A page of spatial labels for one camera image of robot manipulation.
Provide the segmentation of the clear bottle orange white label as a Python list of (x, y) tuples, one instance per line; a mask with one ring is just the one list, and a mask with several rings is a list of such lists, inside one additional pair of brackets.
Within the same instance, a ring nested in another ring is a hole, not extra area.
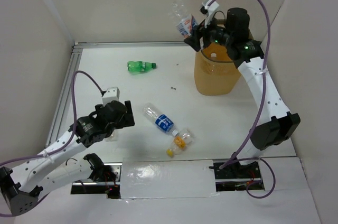
[(195, 17), (187, 10), (182, 0), (175, 0), (171, 4), (168, 15), (183, 39), (189, 38), (193, 28), (198, 26)]

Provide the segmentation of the clear bottle red label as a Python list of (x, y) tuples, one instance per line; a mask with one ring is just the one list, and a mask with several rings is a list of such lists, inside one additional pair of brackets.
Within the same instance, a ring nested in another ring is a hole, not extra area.
[(116, 142), (118, 141), (118, 132), (117, 130), (114, 130), (112, 134), (109, 137), (106, 137), (104, 139), (106, 142)]

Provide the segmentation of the clear bottle blue label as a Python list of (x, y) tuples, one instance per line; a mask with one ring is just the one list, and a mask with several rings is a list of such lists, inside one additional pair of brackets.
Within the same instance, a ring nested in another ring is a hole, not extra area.
[(174, 122), (153, 104), (143, 107), (143, 115), (163, 133), (174, 137), (179, 133)]

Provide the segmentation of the clear bottle yellow cap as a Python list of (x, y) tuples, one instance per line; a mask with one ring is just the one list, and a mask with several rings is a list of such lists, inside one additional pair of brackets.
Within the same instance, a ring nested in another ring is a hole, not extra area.
[(194, 134), (187, 128), (181, 130), (173, 139), (170, 147), (166, 150), (166, 154), (173, 158), (187, 150), (194, 141)]

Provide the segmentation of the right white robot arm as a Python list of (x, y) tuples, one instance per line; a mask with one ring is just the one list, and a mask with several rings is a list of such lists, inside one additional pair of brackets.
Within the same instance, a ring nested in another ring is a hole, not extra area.
[(226, 48), (228, 57), (245, 79), (258, 107), (258, 116), (249, 135), (235, 151), (225, 166), (230, 165), (232, 175), (243, 177), (249, 164), (259, 159), (263, 152), (288, 140), (301, 122), (283, 102), (267, 68), (261, 43), (250, 37), (250, 17), (246, 9), (227, 11), (224, 26), (217, 25), (215, 9), (203, 6), (200, 11), (205, 20), (192, 29), (184, 42), (195, 51), (218, 44)]

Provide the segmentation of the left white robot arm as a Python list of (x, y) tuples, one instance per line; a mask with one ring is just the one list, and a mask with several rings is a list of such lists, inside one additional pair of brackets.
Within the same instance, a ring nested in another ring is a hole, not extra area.
[[(96, 105), (95, 111), (78, 118), (58, 140), (42, 152), (42, 158), (29, 160), (12, 169), (1, 168), (1, 194), (16, 217), (35, 208), (50, 192), (72, 182), (115, 181), (113, 169), (95, 154), (70, 159), (93, 144), (108, 138), (116, 129), (135, 125), (130, 101)], [(48, 150), (60, 149), (53, 155)]]

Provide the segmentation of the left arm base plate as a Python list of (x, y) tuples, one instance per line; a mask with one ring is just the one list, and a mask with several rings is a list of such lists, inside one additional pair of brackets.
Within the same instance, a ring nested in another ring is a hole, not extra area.
[(121, 199), (120, 178), (122, 163), (105, 163), (109, 166), (115, 179), (105, 172), (100, 178), (77, 181), (71, 185), (71, 195), (104, 195), (107, 199)]

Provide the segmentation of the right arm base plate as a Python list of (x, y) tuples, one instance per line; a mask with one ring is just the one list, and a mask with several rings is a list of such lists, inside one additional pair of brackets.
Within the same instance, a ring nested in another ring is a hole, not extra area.
[(221, 162), (214, 162), (209, 169), (214, 172), (217, 192), (264, 190), (260, 168), (257, 162), (248, 165), (230, 164), (220, 169)]

